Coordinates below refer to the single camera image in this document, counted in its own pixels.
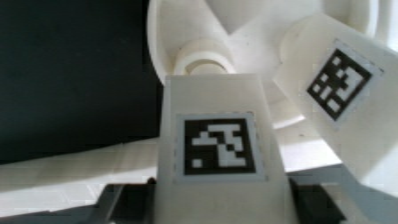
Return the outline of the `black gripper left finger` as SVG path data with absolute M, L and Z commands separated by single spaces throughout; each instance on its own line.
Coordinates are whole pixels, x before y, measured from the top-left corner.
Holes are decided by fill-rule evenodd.
M 155 178 L 139 184 L 108 184 L 87 224 L 153 224 L 155 186 Z

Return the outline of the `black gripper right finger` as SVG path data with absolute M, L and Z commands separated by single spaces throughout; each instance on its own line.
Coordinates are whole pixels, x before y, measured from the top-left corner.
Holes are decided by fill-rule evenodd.
M 290 179 L 300 224 L 368 224 L 354 200 L 334 184 L 302 185 Z

